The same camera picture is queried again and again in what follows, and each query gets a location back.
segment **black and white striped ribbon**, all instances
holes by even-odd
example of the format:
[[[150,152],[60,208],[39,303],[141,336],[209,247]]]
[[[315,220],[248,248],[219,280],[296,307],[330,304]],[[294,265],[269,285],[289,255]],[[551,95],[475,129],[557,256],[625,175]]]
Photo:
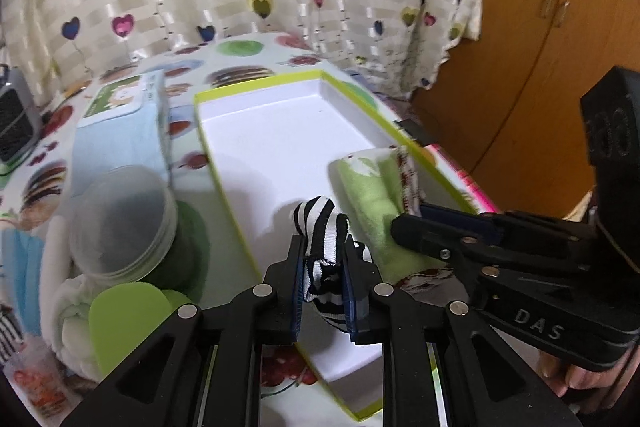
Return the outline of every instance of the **black and white striped ribbon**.
[[[334,202],[318,196],[293,211],[296,230],[306,239],[303,291],[319,314],[332,326],[346,331],[342,302],[342,251],[350,234],[349,217]],[[354,241],[358,254],[371,261],[364,243]]]
[[[0,366],[11,358],[23,340],[20,326],[11,309],[0,307]]]

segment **screw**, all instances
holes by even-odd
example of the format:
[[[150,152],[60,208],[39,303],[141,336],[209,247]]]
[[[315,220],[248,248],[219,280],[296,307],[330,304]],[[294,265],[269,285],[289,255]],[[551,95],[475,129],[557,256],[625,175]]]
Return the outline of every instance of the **screw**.
[[[449,310],[451,310],[451,313],[454,315],[464,317],[469,312],[469,306],[467,306],[463,301],[453,301],[449,305]]]
[[[254,295],[256,297],[267,297],[271,295],[273,288],[268,284],[262,283],[254,286]]]
[[[388,297],[394,292],[394,287],[386,282],[379,282],[373,286],[373,291],[381,297]]]
[[[498,277],[500,275],[500,270],[495,266],[483,266],[480,271],[488,277]]]
[[[178,317],[181,319],[190,319],[198,312],[198,309],[193,304],[183,304],[178,308]]]

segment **wardrobe handle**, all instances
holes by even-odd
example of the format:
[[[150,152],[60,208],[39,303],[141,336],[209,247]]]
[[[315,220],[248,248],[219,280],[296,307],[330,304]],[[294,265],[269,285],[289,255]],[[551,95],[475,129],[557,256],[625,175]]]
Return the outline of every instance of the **wardrobe handle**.
[[[551,15],[551,10],[554,7],[554,0],[542,0],[542,4],[540,5],[540,18],[548,19]]]
[[[566,11],[569,8],[569,1],[564,1],[558,7],[558,11],[556,12],[556,18],[554,19],[554,26],[559,28],[564,24],[564,19],[566,19]]]

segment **tissue package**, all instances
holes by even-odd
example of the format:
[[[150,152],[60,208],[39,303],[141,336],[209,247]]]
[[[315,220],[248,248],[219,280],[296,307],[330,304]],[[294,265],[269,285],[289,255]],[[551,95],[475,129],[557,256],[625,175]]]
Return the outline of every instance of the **tissue package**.
[[[143,165],[169,182],[170,137],[164,72],[107,84],[78,123],[72,158],[72,195],[101,174]]]

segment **brown wooden door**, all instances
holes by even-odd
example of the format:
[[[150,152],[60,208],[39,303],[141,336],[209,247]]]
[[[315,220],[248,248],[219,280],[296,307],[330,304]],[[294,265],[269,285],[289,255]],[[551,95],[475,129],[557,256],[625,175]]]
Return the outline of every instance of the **brown wooden door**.
[[[468,171],[488,149],[540,54],[550,28],[550,17],[541,17],[544,4],[483,0],[480,40],[463,39],[433,88],[414,97],[425,128]]]
[[[580,201],[593,184],[580,97],[612,66],[640,70],[640,0],[560,1],[564,22],[472,173],[505,210],[564,216]]]

